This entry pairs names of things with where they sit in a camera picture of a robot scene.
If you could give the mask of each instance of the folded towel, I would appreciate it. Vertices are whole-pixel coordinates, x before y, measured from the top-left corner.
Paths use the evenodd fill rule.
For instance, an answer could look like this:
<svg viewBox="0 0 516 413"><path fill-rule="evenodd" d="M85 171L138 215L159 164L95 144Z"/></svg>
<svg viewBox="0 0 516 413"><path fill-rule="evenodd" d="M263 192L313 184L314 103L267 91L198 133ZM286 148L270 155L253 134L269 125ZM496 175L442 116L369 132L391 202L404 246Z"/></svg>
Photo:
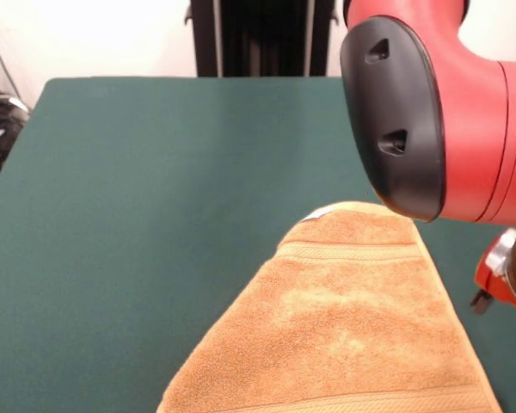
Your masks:
<svg viewBox="0 0 516 413"><path fill-rule="evenodd" d="M348 202L292 228L160 413L501 412L412 220Z"/></svg>

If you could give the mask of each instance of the red robot part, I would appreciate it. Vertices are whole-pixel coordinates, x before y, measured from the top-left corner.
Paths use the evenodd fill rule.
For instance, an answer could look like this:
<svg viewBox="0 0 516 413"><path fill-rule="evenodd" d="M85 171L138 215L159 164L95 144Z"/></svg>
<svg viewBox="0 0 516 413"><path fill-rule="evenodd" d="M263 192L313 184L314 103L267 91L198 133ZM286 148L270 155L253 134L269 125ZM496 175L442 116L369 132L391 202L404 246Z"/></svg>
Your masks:
<svg viewBox="0 0 516 413"><path fill-rule="evenodd" d="M516 63L483 59L461 43L458 30L465 5L464 0L352 0L349 3L346 16L349 37L359 36L360 43L367 42L362 26L383 18L408 28L420 42L435 79L443 127L444 153L439 161L444 164L444 193L440 200L441 208L435 216L419 213L411 201L401 200L407 196L402 194L423 191L405 176L420 175L425 165L410 164L405 173L400 172L399 175L383 172L382 182L373 182L373 186L381 187L376 190L388 207L416 219L431 220L442 216L516 225ZM373 48L378 42L374 37L380 34L374 28L368 33ZM387 58L380 64L387 65L389 60ZM358 64L346 62L347 71L358 70ZM366 69L378 70L372 65ZM364 69L359 68L359 71L362 74ZM392 76L397 79L398 74L393 71ZM347 83L345 87L351 89L348 94L359 93L359 87L354 84ZM402 94L400 88L419 90L424 87L427 86L420 83L402 85L394 82L389 89L384 86L384 93L397 98ZM357 117L355 112L350 117L353 126L360 122L352 119ZM422 127L416 123L415 130L406 129L407 139L420 139ZM362 136L363 133L359 135L356 140L368 139ZM383 136L376 137L379 145L383 145ZM362 148L360 152L362 158L371 157L371 154L364 154ZM383 158L377 155L377 163L392 162L386 160L388 156L400 156L398 162L402 163L406 154L404 151L383 154ZM364 163L366 169L373 168Z"/></svg>
<svg viewBox="0 0 516 413"><path fill-rule="evenodd" d="M507 277L508 260L516 242L516 230L509 228L488 246L476 267L475 282L480 291L470 305L482 315L493 299L516 308L516 293Z"/></svg>

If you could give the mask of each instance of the red robot arm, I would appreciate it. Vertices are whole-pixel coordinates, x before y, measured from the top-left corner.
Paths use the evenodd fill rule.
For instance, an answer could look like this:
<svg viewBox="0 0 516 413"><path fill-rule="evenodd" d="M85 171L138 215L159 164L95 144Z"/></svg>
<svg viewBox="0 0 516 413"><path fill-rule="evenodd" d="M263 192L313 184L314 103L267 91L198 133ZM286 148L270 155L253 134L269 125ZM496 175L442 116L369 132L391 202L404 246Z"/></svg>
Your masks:
<svg viewBox="0 0 516 413"><path fill-rule="evenodd" d="M346 3L342 79L379 198L414 219L516 225L516 63L460 42L466 0Z"/></svg>

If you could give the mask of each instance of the green table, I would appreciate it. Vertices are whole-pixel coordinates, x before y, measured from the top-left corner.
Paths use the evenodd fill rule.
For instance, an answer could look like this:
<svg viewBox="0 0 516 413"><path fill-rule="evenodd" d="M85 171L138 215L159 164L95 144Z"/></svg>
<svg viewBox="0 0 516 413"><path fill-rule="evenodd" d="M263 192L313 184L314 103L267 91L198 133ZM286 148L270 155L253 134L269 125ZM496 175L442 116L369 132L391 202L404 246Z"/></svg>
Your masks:
<svg viewBox="0 0 516 413"><path fill-rule="evenodd" d="M376 199L339 79L50 82L0 177L0 413L152 413L285 232L340 200ZM468 307L498 230L421 225L516 413L516 311Z"/></svg>

